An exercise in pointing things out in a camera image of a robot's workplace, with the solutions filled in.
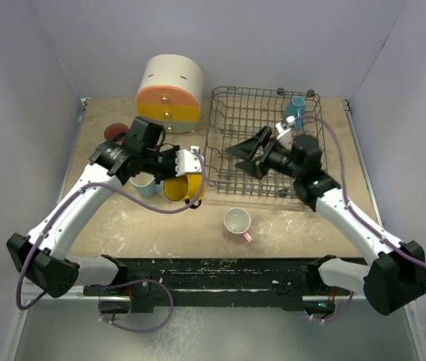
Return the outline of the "light blue mug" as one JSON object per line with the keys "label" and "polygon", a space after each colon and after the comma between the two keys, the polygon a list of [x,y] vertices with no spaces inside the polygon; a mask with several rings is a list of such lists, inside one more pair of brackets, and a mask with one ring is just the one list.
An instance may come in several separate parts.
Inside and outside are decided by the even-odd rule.
{"label": "light blue mug", "polygon": [[152,197],[163,190],[163,183],[156,183],[155,177],[148,173],[139,173],[129,179],[135,191],[141,197]]}

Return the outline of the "pink floral mug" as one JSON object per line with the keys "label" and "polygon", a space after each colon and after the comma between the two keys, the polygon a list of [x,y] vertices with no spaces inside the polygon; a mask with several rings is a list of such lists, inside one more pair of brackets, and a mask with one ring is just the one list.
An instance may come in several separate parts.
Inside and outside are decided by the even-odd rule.
{"label": "pink floral mug", "polygon": [[120,134],[127,133],[129,127],[123,123],[113,123],[105,128],[104,138],[106,141],[111,141],[113,138]]}

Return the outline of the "yellow mug black handle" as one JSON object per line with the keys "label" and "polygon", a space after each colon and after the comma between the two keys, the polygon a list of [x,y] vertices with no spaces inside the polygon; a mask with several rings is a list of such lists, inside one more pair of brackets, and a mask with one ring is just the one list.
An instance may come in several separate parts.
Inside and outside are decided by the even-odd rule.
{"label": "yellow mug black handle", "polygon": [[164,193],[172,202],[191,203],[202,183],[201,174],[186,174],[164,182]]}

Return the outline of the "pale pink faceted mug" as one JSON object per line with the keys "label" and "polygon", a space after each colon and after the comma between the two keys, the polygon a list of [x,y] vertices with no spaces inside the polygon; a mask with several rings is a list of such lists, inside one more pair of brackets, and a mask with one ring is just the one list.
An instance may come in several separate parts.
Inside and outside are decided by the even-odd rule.
{"label": "pale pink faceted mug", "polygon": [[251,227],[251,216],[243,208],[229,209],[223,218],[226,230],[233,234],[238,235],[247,244],[251,244],[253,239],[249,234]]}

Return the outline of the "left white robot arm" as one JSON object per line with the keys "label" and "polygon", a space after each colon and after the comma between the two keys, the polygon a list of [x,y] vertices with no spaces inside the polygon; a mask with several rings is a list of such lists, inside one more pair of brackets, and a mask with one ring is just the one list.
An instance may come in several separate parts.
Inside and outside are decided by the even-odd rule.
{"label": "left white robot arm", "polygon": [[155,184],[177,180],[187,157],[196,155],[179,145],[164,150],[165,139],[162,125],[136,117],[131,126],[96,147],[77,182],[40,224],[8,239],[6,247],[19,272],[17,299],[25,281],[54,298],[87,281],[82,263],[68,259],[68,254],[93,215],[114,193],[121,193],[131,177],[144,172]]}

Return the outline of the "teal textured mug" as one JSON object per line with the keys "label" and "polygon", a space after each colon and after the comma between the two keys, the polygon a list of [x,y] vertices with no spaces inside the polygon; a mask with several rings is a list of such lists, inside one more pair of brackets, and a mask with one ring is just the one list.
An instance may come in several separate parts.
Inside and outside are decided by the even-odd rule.
{"label": "teal textured mug", "polygon": [[285,108],[285,117],[300,118],[294,123],[296,130],[303,129],[303,116],[305,115],[306,101],[302,96],[293,96]]}

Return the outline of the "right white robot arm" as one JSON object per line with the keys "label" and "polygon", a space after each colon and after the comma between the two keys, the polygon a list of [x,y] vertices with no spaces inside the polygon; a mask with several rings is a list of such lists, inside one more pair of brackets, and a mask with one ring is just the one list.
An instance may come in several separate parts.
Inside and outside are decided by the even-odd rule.
{"label": "right white robot arm", "polygon": [[307,267],[306,283],[315,294],[331,287],[365,296],[375,311],[389,315],[426,294],[425,254],[416,242],[404,242],[370,219],[346,195],[345,187],[321,167],[317,138],[284,130],[278,136],[263,127],[254,137],[227,148],[236,167],[261,179],[273,170],[294,180],[297,198],[333,224],[361,253],[365,264],[327,255]]}

